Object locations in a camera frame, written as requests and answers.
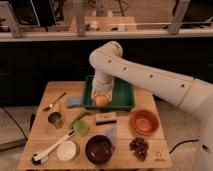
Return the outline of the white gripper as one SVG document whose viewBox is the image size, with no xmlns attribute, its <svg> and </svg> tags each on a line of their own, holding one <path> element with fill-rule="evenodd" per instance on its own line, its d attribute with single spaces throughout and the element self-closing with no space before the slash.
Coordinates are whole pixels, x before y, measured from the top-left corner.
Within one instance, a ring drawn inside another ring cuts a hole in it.
<svg viewBox="0 0 213 171">
<path fill-rule="evenodd" d="M 104 95 L 109 102 L 112 101 L 113 83 L 100 83 L 96 79 L 92 81 L 91 99 Z"/>
</svg>

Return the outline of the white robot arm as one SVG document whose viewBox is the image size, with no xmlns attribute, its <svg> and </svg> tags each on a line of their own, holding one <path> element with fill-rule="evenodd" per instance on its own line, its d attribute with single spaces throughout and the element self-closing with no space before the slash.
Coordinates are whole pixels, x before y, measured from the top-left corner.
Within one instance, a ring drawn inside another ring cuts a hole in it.
<svg viewBox="0 0 213 171">
<path fill-rule="evenodd" d="M 112 99 L 118 77 L 153 93 L 201 121 L 193 171 L 213 171 L 213 83 L 127 61 L 123 49 L 110 41 L 95 49 L 89 62 L 95 69 L 91 99 L 104 94 Z"/>
</svg>

